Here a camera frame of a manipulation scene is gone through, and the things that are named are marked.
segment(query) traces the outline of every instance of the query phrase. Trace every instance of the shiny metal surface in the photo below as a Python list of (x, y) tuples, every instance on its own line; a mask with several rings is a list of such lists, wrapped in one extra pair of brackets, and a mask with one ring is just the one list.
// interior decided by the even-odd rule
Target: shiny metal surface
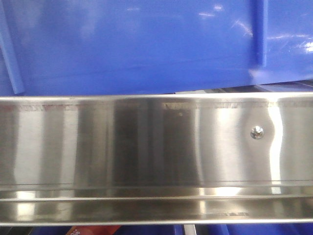
[(313, 221), (312, 115), (313, 93), (2, 97), (0, 224)]

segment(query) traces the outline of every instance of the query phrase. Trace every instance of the blue plastic crate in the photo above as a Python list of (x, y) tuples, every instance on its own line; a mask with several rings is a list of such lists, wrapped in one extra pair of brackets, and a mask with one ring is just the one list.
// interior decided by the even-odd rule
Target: blue plastic crate
[(13, 91), (1, 69), (0, 94), (162, 94), (309, 79), (312, 9), (312, 0), (1, 0)]

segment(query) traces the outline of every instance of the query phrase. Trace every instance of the blue plastic bin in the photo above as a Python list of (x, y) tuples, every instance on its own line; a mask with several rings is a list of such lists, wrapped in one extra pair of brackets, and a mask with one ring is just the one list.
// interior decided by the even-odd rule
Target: blue plastic bin
[(0, 95), (157, 94), (304, 80), (312, 0), (1, 0)]

